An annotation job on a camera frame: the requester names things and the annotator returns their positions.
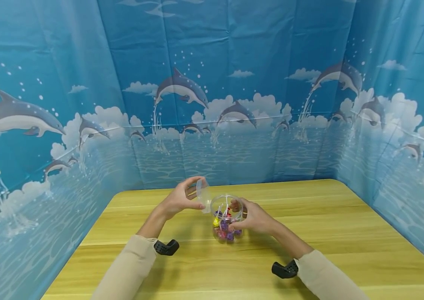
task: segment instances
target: wooden table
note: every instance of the wooden table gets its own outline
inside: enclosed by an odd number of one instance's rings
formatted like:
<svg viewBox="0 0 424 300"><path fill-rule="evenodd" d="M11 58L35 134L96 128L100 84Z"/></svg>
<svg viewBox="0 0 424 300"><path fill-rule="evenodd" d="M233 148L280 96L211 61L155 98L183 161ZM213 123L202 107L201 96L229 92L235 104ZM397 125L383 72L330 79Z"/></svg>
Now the wooden table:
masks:
<svg viewBox="0 0 424 300"><path fill-rule="evenodd" d="M57 276L43 300L85 300L105 271L169 190L117 194ZM371 299L424 299L424 256L344 184L335 180L211 187L259 203L322 251ZM180 242L158 256L135 299L316 299L300 279L279 279L272 263L288 263L277 242L245 233L240 243L213 239L212 217L184 211L160 240Z"/></svg>

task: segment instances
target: dolphin print backdrop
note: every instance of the dolphin print backdrop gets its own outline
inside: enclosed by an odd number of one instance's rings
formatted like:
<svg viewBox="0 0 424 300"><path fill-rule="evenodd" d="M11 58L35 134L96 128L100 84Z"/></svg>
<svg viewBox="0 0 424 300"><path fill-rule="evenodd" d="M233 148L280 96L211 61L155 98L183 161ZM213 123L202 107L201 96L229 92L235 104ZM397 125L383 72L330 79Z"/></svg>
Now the dolphin print backdrop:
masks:
<svg viewBox="0 0 424 300"><path fill-rule="evenodd" d="M196 174L341 180L424 253L424 1L0 1L0 299Z"/></svg>

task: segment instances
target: forearm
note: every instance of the forearm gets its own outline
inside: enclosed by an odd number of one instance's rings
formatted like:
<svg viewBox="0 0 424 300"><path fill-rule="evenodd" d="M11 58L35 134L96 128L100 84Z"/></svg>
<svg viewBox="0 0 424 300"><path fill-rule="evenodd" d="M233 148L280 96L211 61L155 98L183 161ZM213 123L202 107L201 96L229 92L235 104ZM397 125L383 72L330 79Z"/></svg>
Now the forearm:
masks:
<svg viewBox="0 0 424 300"><path fill-rule="evenodd" d="M273 225L272 236L296 259L298 277L320 300L368 299L344 272L281 223Z"/></svg>
<svg viewBox="0 0 424 300"><path fill-rule="evenodd" d="M105 273L92 300L133 299L155 262L153 246L165 221L161 208L156 207Z"/></svg>

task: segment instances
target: hand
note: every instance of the hand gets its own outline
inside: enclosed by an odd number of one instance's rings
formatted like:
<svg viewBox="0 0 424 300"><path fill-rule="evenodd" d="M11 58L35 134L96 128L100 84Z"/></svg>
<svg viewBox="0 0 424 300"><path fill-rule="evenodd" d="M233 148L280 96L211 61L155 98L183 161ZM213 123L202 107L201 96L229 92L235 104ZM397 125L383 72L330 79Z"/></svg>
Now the hand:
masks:
<svg viewBox="0 0 424 300"><path fill-rule="evenodd" d="M171 193L165 197L156 209L164 214L167 220L170 220L177 213L183 211L186 208L190 209L204 209L202 203L191 201L196 196L196 186L192 186L199 180L205 180L202 176L190 177L179 183Z"/></svg>
<svg viewBox="0 0 424 300"><path fill-rule="evenodd" d="M257 203L250 202L247 199L240 198L240 202L244 206L243 218L241 222L235 222L229 225L229 231L251 229L257 233L272 234L273 226L277 221L272 218ZM230 205L232 211L239 211L240 203L232 200Z"/></svg>

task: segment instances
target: black clip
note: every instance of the black clip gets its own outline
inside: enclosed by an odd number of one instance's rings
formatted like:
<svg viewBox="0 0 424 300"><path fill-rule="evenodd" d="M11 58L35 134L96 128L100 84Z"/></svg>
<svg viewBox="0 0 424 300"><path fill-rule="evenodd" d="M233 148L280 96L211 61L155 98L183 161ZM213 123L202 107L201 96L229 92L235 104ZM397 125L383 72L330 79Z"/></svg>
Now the black clip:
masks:
<svg viewBox="0 0 424 300"><path fill-rule="evenodd" d="M298 272L299 272L299 268L297 264L295 263L295 260L292 260L286 266L283 266L278 262L274 262L272 265L272 273L282 279L293 278L297 276Z"/></svg>
<svg viewBox="0 0 424 300"><path fill-rule="evenodd" d="M158 240L153 247L155 252L159 253L160 255L172 256L179 249L180 245L176 240L169 241L167 245Z"/></svg>

